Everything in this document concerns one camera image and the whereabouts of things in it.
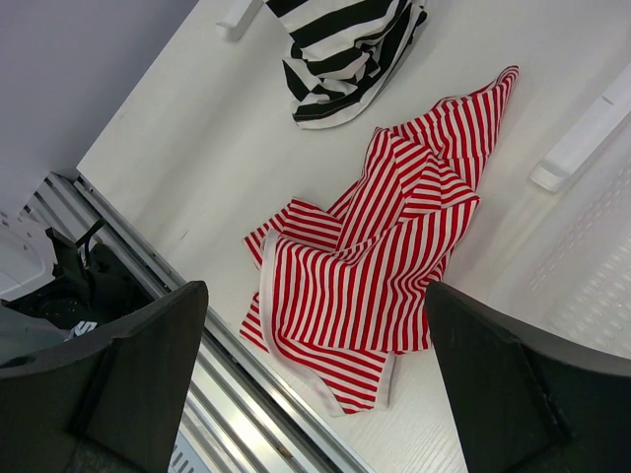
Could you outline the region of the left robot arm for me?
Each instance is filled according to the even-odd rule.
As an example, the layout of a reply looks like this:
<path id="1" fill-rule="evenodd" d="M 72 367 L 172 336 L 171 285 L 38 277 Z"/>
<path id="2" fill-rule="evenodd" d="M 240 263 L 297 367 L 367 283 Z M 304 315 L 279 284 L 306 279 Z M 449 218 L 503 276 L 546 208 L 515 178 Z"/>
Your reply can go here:
<path id="1" fill-rule="evenodd" d="M 155 299 L 95 235 L 96 220 L 78 239 L 27 217 L 1 214 L 1 336 L 33 334 L 52 342 L 89 333 Z"/>

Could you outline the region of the red white striped tank top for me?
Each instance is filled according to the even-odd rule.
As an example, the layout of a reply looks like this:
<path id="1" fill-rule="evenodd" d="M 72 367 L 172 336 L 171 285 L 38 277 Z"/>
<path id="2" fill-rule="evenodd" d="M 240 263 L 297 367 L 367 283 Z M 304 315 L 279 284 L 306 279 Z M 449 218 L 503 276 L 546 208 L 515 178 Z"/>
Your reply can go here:
<path id="1" fill-rule="evenodd" d="M 388 404 L 397 356 L 431 344 L 425 296 L 480 199 L 519 78 L 377 128 L 360 177 L 328 209 L 295 198 L 245 238 L 259 286 L 241 335 L 308 385 L 334 417 Z"/>

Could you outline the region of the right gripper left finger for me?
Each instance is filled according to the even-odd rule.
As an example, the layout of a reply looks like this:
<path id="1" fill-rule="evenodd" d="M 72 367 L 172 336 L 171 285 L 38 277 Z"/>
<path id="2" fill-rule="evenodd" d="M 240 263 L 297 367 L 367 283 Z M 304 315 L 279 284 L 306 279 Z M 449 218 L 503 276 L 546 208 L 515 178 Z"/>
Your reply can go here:
<path id="1" fill-rule="evenodd" d="M 193 281 L 1 365 L 4 472 L 165 472 L 208 306 Z"/>

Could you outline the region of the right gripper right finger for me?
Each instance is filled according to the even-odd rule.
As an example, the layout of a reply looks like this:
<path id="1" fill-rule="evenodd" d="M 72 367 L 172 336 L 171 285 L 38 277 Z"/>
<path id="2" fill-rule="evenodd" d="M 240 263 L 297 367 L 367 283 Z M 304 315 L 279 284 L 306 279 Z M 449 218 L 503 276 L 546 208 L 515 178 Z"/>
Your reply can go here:
<path id="1" fill-rule="evenodd" d="M 468 471 L 629 471 L 629 360 L 444 283 L 425 307 Z"/>

